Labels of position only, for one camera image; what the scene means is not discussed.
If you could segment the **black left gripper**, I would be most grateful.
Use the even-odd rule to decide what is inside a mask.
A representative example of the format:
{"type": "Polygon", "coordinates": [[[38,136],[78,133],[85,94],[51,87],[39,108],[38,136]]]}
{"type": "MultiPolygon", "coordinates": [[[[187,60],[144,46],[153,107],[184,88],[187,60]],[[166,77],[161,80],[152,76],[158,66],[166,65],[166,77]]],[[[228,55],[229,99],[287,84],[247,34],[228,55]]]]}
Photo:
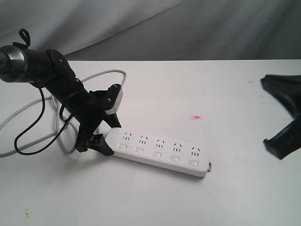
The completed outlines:
{"type": "Polygon", "coordinates": [[[105,156],[114,155],[103,134],[94,134],[102,121],[105,121],[110,128],[121,128],[117,115],[107,115],[103,109],[103,101],[107,99],[107,92],[105,90],[90,91],[90,100],[75,113],[75,118],[79,121],[75,149],[81,153],[92,149],[105,156]]]}

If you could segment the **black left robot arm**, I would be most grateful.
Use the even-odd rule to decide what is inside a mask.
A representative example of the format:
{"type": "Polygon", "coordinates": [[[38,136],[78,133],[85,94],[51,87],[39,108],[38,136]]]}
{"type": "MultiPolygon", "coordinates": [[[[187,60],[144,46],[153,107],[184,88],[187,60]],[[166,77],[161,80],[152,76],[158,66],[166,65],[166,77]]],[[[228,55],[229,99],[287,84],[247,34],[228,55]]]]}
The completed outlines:
{"type": "Polygon", "coordinates": [[[19,138],[35,126],[45,112],[46,88],[60,104],[58,116],[64,122],[50,144],[56,141],[70,121],[79,122],[74,150],[85,152],[93,149],[105,156],[113,155],[102,134],[94,134],[101,122],[111,128],[121,126],[116,112],[122,100],[123,84],[113,84],[107,90],[87,91],[66,58],[57,50],[45,52],[30,49],[31,38],[26,29],[19,31],[23,43],[13,42],[0,48],[0,79],[8,83],[29,83],[41,95],[42,110],[38,118],[14,140],[17,153],[24,154],[17,146],[19,138]]]}

